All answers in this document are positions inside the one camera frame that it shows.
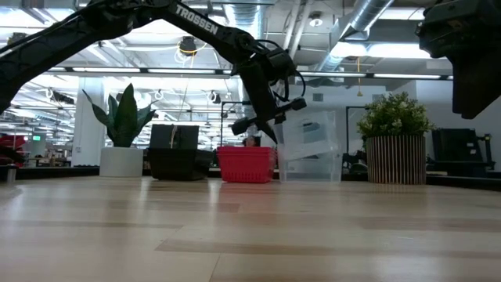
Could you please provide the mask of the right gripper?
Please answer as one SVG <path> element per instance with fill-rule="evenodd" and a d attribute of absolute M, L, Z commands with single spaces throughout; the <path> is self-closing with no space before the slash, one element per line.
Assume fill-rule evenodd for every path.
<path fill-rule="evenodd" d="M 437 0 L 416 26 L 432 58 L 501 49 L 501 0 Z M 452 112 L 474 119 L 501 96 L 501 58 L 449 58 Z"/>

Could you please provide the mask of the flowering plant in striped pot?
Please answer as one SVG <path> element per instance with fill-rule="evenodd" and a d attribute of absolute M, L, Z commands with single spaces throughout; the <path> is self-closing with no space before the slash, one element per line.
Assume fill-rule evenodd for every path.
<path fill-rule="evenodd" d="M 426 137 L 434 129 L 427 111 L 407 92 L 391 93 L 368 104 L 357 123 L 372 183 L 423 185 Z"/>

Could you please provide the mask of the silver ceiling duct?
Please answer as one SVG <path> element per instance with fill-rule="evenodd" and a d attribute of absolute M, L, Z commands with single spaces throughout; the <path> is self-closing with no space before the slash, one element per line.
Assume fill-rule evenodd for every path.
<path fill-rule="evenodd" d="M 231 27 L 237 27 L 256 39 L 264 37 L 265 7 L 251 4 L 224 5 L 225 14 Z"/>
<path fill-rule="evenodd" d="M 329 36 L 330 51 L 317 64 L 315 71 L 334 72 L 343 59 L 348 57 L 341 54 L 341 43 L 347 38 L 366 41 L 370 28 L 393 2 L 394 0 L 356 0 L 352 11 L 334 22 Z"/>

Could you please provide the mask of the large clear plastic basket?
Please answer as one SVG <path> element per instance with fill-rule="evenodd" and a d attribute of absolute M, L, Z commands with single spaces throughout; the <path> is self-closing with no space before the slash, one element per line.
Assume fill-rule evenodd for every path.
<path fill-rule="evenodd" d="M 341 155 L 335 152 L 290 161 L 279 157 L 279 179 L 283 183 L 338 183 L 341 174 Z"/>

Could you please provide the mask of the red decoration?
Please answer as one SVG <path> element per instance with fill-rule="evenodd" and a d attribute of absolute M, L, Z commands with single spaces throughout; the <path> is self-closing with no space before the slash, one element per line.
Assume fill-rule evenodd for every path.
<path fill-rule="evenodd" d="M 16 165 L 21 167 L 25 162 L 23 136 L 0 136 L 0 165 Z"/>

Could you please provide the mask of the black equipment rack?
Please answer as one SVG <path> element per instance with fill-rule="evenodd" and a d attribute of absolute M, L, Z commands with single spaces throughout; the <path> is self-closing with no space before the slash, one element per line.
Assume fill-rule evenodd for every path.
<path fill-rule="evenodd" d="M 470 128 L 440 128 L 432 133 L 433 157 L 427 156 L 427 170 L 449 176 L 483 178 L 495 168 L 490 134 L 478 136 Z"/>

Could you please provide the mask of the white column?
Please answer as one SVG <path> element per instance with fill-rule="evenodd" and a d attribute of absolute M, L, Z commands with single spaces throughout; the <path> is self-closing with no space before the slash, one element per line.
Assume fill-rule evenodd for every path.
<path fill-rule="evenodd" d="M 95 117 L 92 102 L 106 109 L 106 93 L 102 78 L 80 77 L 77 88 L 77 102 L 72 147 L 73 166 L 99 165 L 101 149 L 105 144 L 106 128 Z"/>

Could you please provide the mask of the snake plant in white pot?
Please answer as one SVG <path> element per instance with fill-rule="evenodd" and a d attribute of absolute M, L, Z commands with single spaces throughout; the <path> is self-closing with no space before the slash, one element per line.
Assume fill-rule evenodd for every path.
<path fill-rule="evenodd" d="M 101 149 L 99 175 L 103 177 L 141 177 L 143 170 L 143 149 L 132 147 L 134 139 L 141 133 L 155 115 L 154 102 L 139 109 L 134 97 L 134 86 L 129 84 L 117 101 L 108 97 L 108 112 L 95 105 L 90 95 L 83 90 L 92 105 L 96 119 L 106 127 L 106 134 L 112 147 Z"/>

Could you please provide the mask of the ceiling light strip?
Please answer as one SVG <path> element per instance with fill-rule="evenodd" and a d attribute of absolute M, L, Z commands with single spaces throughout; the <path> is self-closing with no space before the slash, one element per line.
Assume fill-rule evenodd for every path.
<path fill-rule="evenodd" d="M 92 73 L 140 73 L 140 68 L 134 67 L 73 67 L 74 72 Z"/>
<path fill-rule="evenodd" d="M 215 74 L 216 70 L 210 69 L 148 69 L 149 73 L 158 73 L 158 74 Z"/>
<path fill-rule="evenodd" d="M 302 71 L 300 74 L 308 78 L 365 78 L 366 73 L 356 72 L 310 72 Z"/>
<path fill-rule="evenodd" d="M 439 80 L 442 76 L 436 74 L 373 74 L 373 78 L 405 79 L 405 80 Z"/>

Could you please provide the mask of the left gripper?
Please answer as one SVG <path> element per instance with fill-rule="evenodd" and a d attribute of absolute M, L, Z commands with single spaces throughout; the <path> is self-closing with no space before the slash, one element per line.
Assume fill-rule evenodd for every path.
<path fill-rule="evenodd" d="M 288 100 L 289 86 L 287 80 L 285 87 L 286 95 L 280 100 L 286 104 L 278 106 L 275 93 L 272 91 L 270 81 L 266 76 L 267 62 L 265 55 L 256 55 L 246 62 L 236 65 L 236 70 L 240 76 L 244 88 L 247 90 L 250 105 L 253 107 L 255 116 L 252 118 L 243 117 L 232 124 L 231 129 L 234 135 L 244 133 L 249 127 L 255 125 L 260 131 L 265 133 L 274 144 L 277 144 L 276 135 L 268 121 L 274 120 L 276 124 L 281 124 L 286 120 L 285 113 L 289 110 L 301 110 L 306 107 L 305 99 L 300 97 Z"/>

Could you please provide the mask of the round black ceiling device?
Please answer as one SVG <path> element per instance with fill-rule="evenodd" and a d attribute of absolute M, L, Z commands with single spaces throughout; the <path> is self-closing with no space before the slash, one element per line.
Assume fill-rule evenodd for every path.
<path fill-rule="evenodd" d="M 195 38 L 191 36 L 182 37 L 178 43 L 178 50 L 183 56 L 195 56 L 197 53 Z"/>

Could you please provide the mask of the large pink plastic basket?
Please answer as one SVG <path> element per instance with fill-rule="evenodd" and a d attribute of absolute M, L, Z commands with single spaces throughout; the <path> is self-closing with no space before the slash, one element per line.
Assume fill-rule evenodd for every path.
<path fill-rule="evenodd" d="M 222 180 L 228 183 L 268 183 L 276 166 L 276 150 L 261 146 L 220 146 Z"/>

